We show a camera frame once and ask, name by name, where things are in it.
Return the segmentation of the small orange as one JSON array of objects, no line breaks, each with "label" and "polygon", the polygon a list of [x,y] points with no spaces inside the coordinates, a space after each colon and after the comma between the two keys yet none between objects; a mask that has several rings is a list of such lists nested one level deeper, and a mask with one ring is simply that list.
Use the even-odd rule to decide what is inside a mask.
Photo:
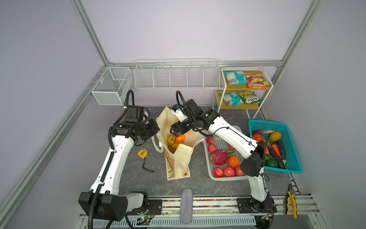
[{"label": "small orange", "polygon": [[185,135],[180,135],[179,137],[176,137],[176,143],[182,144],[185,141]]}]

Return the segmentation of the yellow lemon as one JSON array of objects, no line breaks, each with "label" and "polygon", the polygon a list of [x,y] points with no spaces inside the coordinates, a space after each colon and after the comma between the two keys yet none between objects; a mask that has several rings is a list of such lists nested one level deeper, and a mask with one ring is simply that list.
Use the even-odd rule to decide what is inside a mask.
[{"label": "yellow lemon", "polygon": [[172,145],[173,148],[177,149],[179,147],[179,143],[175,143],[174,145]]}]

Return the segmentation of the cream floral tote bag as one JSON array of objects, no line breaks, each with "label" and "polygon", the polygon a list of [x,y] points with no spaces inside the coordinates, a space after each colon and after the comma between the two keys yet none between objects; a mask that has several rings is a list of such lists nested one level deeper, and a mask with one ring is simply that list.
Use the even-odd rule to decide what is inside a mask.
[{"label": "cream floral tote bag", "polygon": [[192,130],[185,133],[185,141],[179,145],[177,149],[167,144],[170,134],[171,125],[180,121],[172,110],[165,107],[160,115],[156,118],[156,123],[160,131],[152,137],[152,143],[155,150],[165,154],[167,180],[176,180],[188,178],[191,176],[189,163],[193,154],[193,149],[204,141],[203,135]]}]

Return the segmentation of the red tomato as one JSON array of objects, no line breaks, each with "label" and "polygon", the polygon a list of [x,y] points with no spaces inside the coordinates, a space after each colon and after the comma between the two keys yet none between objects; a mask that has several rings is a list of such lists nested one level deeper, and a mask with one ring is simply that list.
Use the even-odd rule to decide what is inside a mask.
[{"label": "red tomato", "polygon": [[256,142],[265,141],[261,134],[253,134],[253,140],[255,140]]}]

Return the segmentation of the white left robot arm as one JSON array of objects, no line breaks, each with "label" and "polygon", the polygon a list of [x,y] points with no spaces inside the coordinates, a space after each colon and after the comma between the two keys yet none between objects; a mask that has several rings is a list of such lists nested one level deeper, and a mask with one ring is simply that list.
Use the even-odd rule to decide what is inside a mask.
[{"label": "white left robot arm", "polygon": [[82,192],[78,202],[88,216],[88,228],[94,220],[108,221],[110,228],[114,221],[121,221],[132,211],[145,213],[149,210],[146,192],[134,191],[120,195],[119,185],[122,172],[132,147],[145,143],[159,132],[155,120],[147,108],[137,106],[134,93],[126,94],[123,114],[109,127],[107,138],[109,150],[100,173],[88,192]]}]

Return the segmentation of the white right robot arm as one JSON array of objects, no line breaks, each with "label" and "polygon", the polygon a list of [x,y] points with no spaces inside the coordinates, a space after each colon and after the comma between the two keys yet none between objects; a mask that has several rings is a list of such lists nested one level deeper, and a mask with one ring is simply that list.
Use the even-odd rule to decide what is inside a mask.
[{"label": "white right robot arm", "polygon": [[217,135],[242,156],[240,169],[248,176],[251,188],[251,199],[246,208],[254,213],[276,213],[277,209],[273,198],[270,196],[264,173],[266,143],[256,142],[232,127],[219,113],[209,108],[202,111],[198,108],[192,112],[188,108],[174,108],[172,111],[179,121],[172,125],[170,133],[179,136],[189,130],[197,130],[203,136],[209,135],[203,132],[206,130]]}]

